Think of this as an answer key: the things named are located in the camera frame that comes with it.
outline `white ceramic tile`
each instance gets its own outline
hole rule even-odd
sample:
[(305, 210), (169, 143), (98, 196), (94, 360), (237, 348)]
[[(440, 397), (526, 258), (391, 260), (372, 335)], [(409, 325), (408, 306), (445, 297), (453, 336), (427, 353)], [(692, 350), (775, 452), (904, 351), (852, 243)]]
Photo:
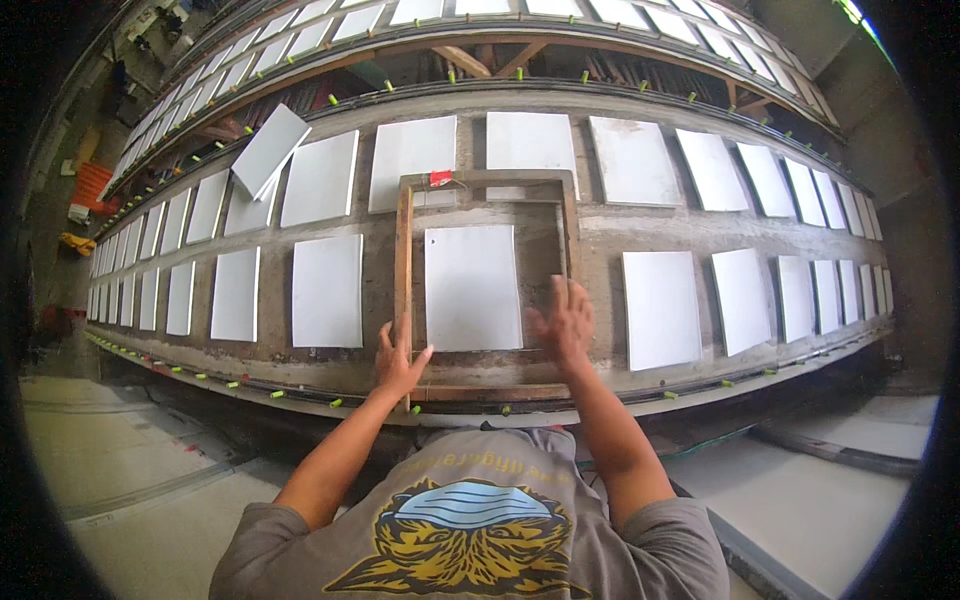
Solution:
[(856, 202), (853, 200), (853, 192), (845, 183), (837, 182), (840, 189), (840, 202), (843, 205), (843, 211), (847, 215), (847, 225), (850, 226), (850, 233), (863, 237), (863, 224), (860, 223), (860, 215), (856, 212)]
[(437, 351), (523, 348), (514, 226), (427, 229), (427, 341)]
[(140, 283), (140, 329), (156, 331), (156, 291), (160, 284), (160, 269), (144, 272)]
[(887, 298), (887, 312), (894, 311), (894, 282), (890, 278), (890, 271), (883, 270), (883, 293)]
[(363, 235), (294, 245), (294, 348), (362, 348)]
[(584, 14), (580, 12), (575, 0), (526, 0), (527, 11), (530, 14), (547, 14), (552, 16), (575, 16), (581, 17)]
[(733, 34), (740, 35), (740, 30), (736, 28), (736, 25), (733, 24), (733, 21), (725, 12), (707, 2), (701, 2), (700, 6), (710, 15), (714, 23)]
[(784, 158), (783, 161), (786, 163), (786, 171), (793, 186), (794, 198), (797, 199), (797, 206), (800, 207), (800, 220), (818, 228), (826, 227), (824, 211), (820, 207), (820, 198), (817, 196), (817, 189), (813, 186), (810, 169), (790, 158)]
[(140, 245), (140, 260), (150, 258), (156, 254), (156, 242), (159, 240), (160, 222), (167, 203), (160, 203), (147, 212), (147, 226), (143, 230), (143, 243)]
[(887, 314), (887, 294), (883, 290), (883, 267), (874, 266), (874, 294), (876, 296), (876, 313)]
[(360, 131), (300, 146), (294, 152), (280, 226), (292, 227), (350, 214)]
[(376, 26), (381, 14), (383, 14), (382, 4), (349, 13), (337, 28), (333, 41), (364, 35), (367, 30), (372, 30)]
[(743, 64), (743, 60), (740, 59), (740, 55), (733, 51), (730, 43), (720, 32), (713, 29), (709, 25), (701, 25), (700, 23), (697, 24), (697, 29), (700, 30), (700, 34), (707, 41), (707, 46), (710, 47), (710, 50), (713, 51), (713, 54), (723, 59), (730, 59), (732, 62), (736, 62), (737, 64)]
[(787, 189), (780, 165), (766, 146), (737, 142), (736, 148), (754, 184), (763, 214), (768, 217), (796, 217), (793, 198)]
[(863, 294), (863, 320), (869, 321), (876, 316), (874, 278), (870, 273), (870, 265), (860, 265), (860, 292)]
[(297, 27), (301, 23), (306, 23), (310, 19), (314, 19), (321, 14), (325, 14), (330, 10), (330, 7), (333, 6), (333, 2), (334, 0), (318, 0), (317, 2), (311, 2), (303, 7), (303, 10), (300, 11), (300, 14), (298, 14), (297, 18), (294, 19), (291, 27)]
[(813, 282), (817, 290), (817, 332), (824, 335), (840, 328), (840, 282), (836, 263), (814, 260)]
[(710, 259), (727, 356), (769, 341), (773, 334), (756, 250), (720, 252)]
[(763, 79), (776, 83), (777, 80), (774, 79), (773, 73), (770, 72), (770, 69), (767, 68), (766, 62), (757, 54), (753, 48), (743, 43), (739, 39), (731, 39), (730, 42), (733, 44), (733, 47), (737, 49), (740, 53), (740, 56), (747, 62), (751, 69), (753, 69), (760, 77)]
[(267, 69), (280, 62), (280, 59), (286, 55), (287, 48), (290, 47), (290, 42), (293, 41), (295, 35), (296, 34), (284, 34), (264, 48), (263, 53), (260, 54), (260, 58), (257, 59), (256, 65), (253, 66), (253, 70), (247, 78), (256, 77), (257, 73), (264, 73)]
[(167, 299), (167, 334), (190, 335), (193, 316), (193, 278), (197, 263), (177, 265), (170, 270), (170, 294)]
[(813, 180), (817, 184), (817, 191), (820, 193), (824, 214), (827, 215), (827, 224), (831, 229), (846, 229), (847, 221), (843, 218), (843, 210), (840, 208), (840, 201), (837, 199), (830, 176), (817, 169), (811, 169), (811, 171)]
[(647, 16), (654, 22), (654, 25), (657, 26), (660, 33), (665, 36), (674, 37), (680, 41), (685, 41), (688, 44), (693, 44), (694, 46), (700, 45), (700, 41), (698, 41), (697, 37), (690, 31), (683, 17), (653, 7), (643, 7), (643, 9), (647, 11)]
[(856, 273), (852, 260), (841, 260), (840, 289), (843, 291), (843, 323), (849, 325), (860, 320), (860, 307), (856, 303)]
[(503, 14), (510, 12), (508, 0), (457, 0), (456, 13), (462, 14)]
[(333, 23), (332, 19), (324, 19), (319, 23), (307, 27), (300, 32), (300, 35), (297, 36), (297, 39), (294, 40), (290, 50), (287, 52), (288, 57), (297, 57), (304, 52), (312, 52), (320, 46), (320, 42), (324, 40), (326, 32), (330, 29), (330, 24)]
[(747, 195), (726, 143), (716, 133), (677, 130), (686, 164), (704, 210), (746, 210)]
[(596, 116), (589, 122), (607, 204), (684, 203), (659, 125)]
[[(487, 113), (488, 169), (563, 169), (577, 177), (570, 117), (542, 112)], [(522, 187), (489, 188), (487, 200), (522, 200)]]
[(217, 256), (210, 339), (256, 342), (260, 247)]
[(233, 161), (234, 187), (245, 187), (254, 198), (262, 197), (311, 129), (286, 105), (278, 105)]
[(859, 190), (853, 190), (853, 201), (856, 203), (856, 212), (860, 215), (860, 225), (868, 240), (876, 240), (874, 223), (870, 219), (870, 210), (867, 208), (867, 198)]
[(789, 344), (813, 335), (815, 312), (809, 261), (799, 256), (778, 256), (777, 277), (783, 341)]
[(123, 278), (123, 296), (120, 301), (120, 326), (133, 327), (133, 286), (136, 274), (130, 273)]
[[(396, 211), (400, 176), (456, 168), (457, 117), (390, 123), (376, 128), (370, 213)], [(452, 190), (418, 192), (414, 206), (456, 203)]]
[(183, 239), (183, 226), (186, 223), (186, 208), (190, 205), (193, 188), (183, 190), (170, 200), (167, 207), (167, 224), (163, 228), (160, 242), (160, 255), (169, 254), (180, 247)]
[(290, 11), (286, 14), (282, 14), (276, 19), (267, 23), (267, 26), (263, 28), (263, 31), (260, 32), (260, 35), (253, 40), (253, 43), (260, 43), (268, 37), (273, 37), (276, 34), (279, 34), (281, 31), (286, 28), (287, 24), (293, 20), (294, 16), (297, 14), (297, 11)]
[(400, 0), (396, 3), (396, 11), (390, 19), (391, 25), (413, 23), (414, 19), (421, 22), (428, 19), (437, 19), (444, 15), (444, 0)]
[(266, 193), (257, 200), (244, 189), (242, 185), (234, 183), (230, 194), (230, 206), (227, 209), (227, 224), (224, 226), (224, 235), (243, 233), (263, 229), (270, 224), (270, 217), (274, 214), (276, 201), (277, 180), (267, 188)]
[(190, 227), (186, 232), (186, 244), (213, 239), (220, 223), (229, 176), (230, 170), (224, 169), (200, 181), (197, 197), (193, 201)]
[(636, 6), (627, 0), (590, 0), (590, 5), (605, 23), (620, 23), (624, 27), (650, 30)]
[(117, 317), (120, 313), (120, 277), (116, 277), (110, 282), (110, 300), (108, 310), (109, 313), (107, 316), (107, 323), (116, 325)]
[(630, 370), (700, 360), (700, 312), (691, 252), (624, 252)]

